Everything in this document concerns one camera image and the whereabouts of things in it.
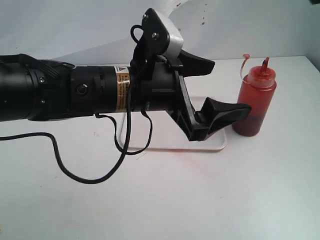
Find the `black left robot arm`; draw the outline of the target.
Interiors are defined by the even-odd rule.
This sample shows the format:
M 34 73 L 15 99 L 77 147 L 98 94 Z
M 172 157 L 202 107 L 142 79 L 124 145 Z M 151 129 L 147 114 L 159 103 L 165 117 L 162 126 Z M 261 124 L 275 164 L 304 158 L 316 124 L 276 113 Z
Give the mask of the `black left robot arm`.
M 116 112 L 165 111 L 190 141 L 203 141 L 244 120 L 251 106 L 206 98 L 191 104 L 185 77 L 205 76 L 214 62 L 182 52 L 176 58 L 135 52 L 121 76 L 114 66 L 74 66 L 26 54 L 0 58 L 0 119 L 53 121 Z

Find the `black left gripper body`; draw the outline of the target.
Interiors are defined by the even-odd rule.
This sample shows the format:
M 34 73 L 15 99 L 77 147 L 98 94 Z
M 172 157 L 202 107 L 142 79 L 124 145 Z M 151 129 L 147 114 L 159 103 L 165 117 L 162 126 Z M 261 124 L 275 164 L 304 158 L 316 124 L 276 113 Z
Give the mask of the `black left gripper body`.
M 209 127 L 196 111 L 179 58 L 154 56 L 137 66 L 78 66 L 70 75 L 71 106 L 84 116 L 139 111 L 166 111 L 189 141 L 203 141 Z

